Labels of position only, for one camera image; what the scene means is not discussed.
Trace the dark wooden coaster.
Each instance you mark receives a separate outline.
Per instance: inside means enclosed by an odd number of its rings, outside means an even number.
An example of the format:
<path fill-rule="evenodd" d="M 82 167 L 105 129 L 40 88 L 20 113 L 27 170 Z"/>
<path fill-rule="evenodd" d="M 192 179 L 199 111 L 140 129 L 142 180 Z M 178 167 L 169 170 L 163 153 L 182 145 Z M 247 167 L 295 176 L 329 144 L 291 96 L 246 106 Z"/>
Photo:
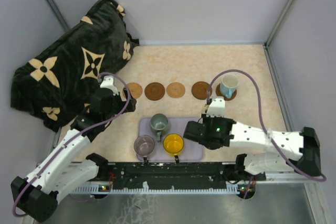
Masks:
<path fill-rule="evenodd" d="M 207 98 L 208 88 L 209 83 L 198 81 L 192 86 L 192 95 L 199 100 L 205 100 Z"/>
<path fill-rule="evenodd" d="M 151 101 L 158 101 L 165 95 L 165 87 L 159 82 L 149 83 L 144 90 L 145 96 Z"/>
<path fill-rule="evenodd" d="M 227 98 L 227 97 L 225 97 L 225 96 L 221 93 L 221 91 L 220 91 L 220 90 L 221 90 L 220 87 L 221 87 L 220 84 L 218 84 L 217 87 L 216 87 L 216 95 L 217 95 L 217 96 L 221 96 L 221 97 L 223 97 L 225 101 L 231 101 L 231 100 L 235 99 L 235 97 L 236 97 L 236 95 L 237 95 L 237 91 L 236 91 L 236 90 L 233 92 L 231 98 Z"/>

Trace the woven rattan coaster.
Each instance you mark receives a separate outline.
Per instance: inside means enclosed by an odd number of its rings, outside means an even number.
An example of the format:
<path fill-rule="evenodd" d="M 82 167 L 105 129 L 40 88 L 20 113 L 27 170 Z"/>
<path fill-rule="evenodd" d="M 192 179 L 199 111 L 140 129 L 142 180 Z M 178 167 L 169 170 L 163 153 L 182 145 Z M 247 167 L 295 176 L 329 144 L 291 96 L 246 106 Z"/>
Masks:
<path fill-rule="evenodd" d="M 130 93 L 131 93 L 131 97 L 134 99 L 138 99 L 142 93 L 143 93 L 143 89 L 142 86 L 136 82 L 130 82 L 127 84 Z"/>
<path fill-rule="evenodd" d="M 172 82 L 167 86 L 166 92 L 171 98 L 181 98 L 185 94 L 185 86 L 180 82 Z"/>

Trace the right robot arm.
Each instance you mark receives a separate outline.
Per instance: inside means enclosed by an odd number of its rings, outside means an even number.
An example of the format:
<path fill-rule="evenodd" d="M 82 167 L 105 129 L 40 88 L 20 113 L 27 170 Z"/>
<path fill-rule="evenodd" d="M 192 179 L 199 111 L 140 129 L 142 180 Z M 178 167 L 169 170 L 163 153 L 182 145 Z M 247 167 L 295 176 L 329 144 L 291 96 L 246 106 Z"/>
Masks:
<path fill-rule="evenodd" d="M 299 132 L 267 132 L 228 118 L 204 117 L 201 123 L 189 121 L 183 137 L 209 150 L 222 147 L 260 150 L 259 154 L 237 156 L 234 172 L 242 180 L 270 171 L 295 171 L 311 180 L 322 176 L 320 141 L 311 127 Z"/>

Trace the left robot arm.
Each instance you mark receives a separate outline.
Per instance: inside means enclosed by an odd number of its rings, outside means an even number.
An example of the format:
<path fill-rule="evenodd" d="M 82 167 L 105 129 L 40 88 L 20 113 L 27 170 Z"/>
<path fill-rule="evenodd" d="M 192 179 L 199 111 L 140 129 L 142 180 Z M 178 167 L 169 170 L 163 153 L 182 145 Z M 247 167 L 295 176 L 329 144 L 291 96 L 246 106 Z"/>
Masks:
<path fill-rule="evenodd" d="M 11 182 L 12 214 L 17 218 L 30 216 L 44 222 L 58 204 L 81 184 L 108 177 L 108 160 L 92 153 L 76 168 L 65 172 L 74 158 L 102 133 L 107 124 L 127 112 L 134 112 L 136 99 L 128 87 L 123 88 L 126 100 L 114 86 L 99 88 L 91 103 L 75 118 L 62 141 L 32 172 Z"/>

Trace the white mug blue handle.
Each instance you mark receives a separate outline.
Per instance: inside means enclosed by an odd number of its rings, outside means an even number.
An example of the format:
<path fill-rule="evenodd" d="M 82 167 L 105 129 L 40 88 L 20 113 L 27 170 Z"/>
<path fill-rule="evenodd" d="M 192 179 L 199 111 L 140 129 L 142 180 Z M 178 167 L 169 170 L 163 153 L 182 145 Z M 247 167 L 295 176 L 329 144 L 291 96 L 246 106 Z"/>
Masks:
<path fill-rule="evenodd" d="M 239 81 L 238 78 L 234 74 L 226 74 L 222 77 L 220 84 L 220 92 L 227 99 L 231 99 L 233 97 L 234 92 L 238 87 Z"/>

